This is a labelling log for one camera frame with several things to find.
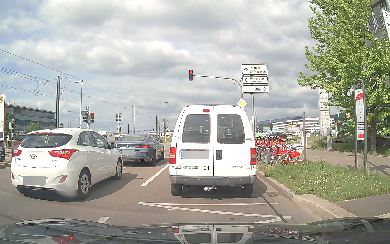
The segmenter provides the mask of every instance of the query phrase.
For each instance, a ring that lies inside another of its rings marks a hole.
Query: van tail light
[[[251,148],[251,164],[257,164],[257,149]]]
[[[72,148],[72,149],[49,151],[49,154],[51,154],[52,157],[56,157],[56,158],[70,159],[73,153],[77,151],[78,151],[77,149]]]
[[[177,164],[176,153],[177,153],[177,148],[169,149],[169,164]]]
[[[13,155],[11,155],[11,156],[16,157],[16,156],[19,156],[21,153],[22,153],[22,151],[20,151],[19,149],[14,149]]]

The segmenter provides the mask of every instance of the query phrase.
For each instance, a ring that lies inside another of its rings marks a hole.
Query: office building
[[[6,103],[5,111],[7,113],[14,113],[18,139],[25,138],[25,129],[31,123],[40,122],[45,129],[49,126],[56,127],[55,112],[52,111],[10,103]]]

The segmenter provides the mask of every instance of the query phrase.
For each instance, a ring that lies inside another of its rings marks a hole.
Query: cloud
[[[80,87],[73,81],[83,79],[83,93],[91,97],[84,97],[83,105],[95,109],[96,129],[115,127],[114,113],[127,117],[133,104],[136,121],[145,128],[156,115],[164,116],[164,102],[172,126],[185,105],[236,104],[240,96],[232,80],[195,77],[188,82],[188,70],[239,80],[241,63],[269,67],[270,92],[255,95],[259,120],[317,110],[316,92],[296,82],[299,71],[306,70],[305,46],[315,44],[306,0],[44,0],[8,7],[0,13],[0,48],[76,76],[67,86],[71,91],[62,95],[70,102],[62,102],[61,116],[73,111],[75,117]],[[10,38],[3,38],[7,33]],[[0,65],[46,80],[60,74],[4,53]],[[0,80],[31,90],[42,86],[12,76],[0,74]],[[45,85],[40,93],[53,96],[55,91]],[[55,110],[52,98],[24,94],[22,103]],[[244,98],[251,100],[249,94]],[[250,104],[246,110],[250,113]]]

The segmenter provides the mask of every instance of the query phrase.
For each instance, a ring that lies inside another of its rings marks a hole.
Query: white van
[[[184,107],[169,151],[171,194],[182,186],[241,187],[250,196],[257,180],[257,155],[251,123],[244,109],[230,105]]]

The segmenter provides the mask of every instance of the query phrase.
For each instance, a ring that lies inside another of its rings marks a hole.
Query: white hatchback
[[[90,186],[122,175],[123,160],[115,143],[90,129],[46,129],[27,134],[14,150],[11,182],[17,190],[75,192],[85,199]]]

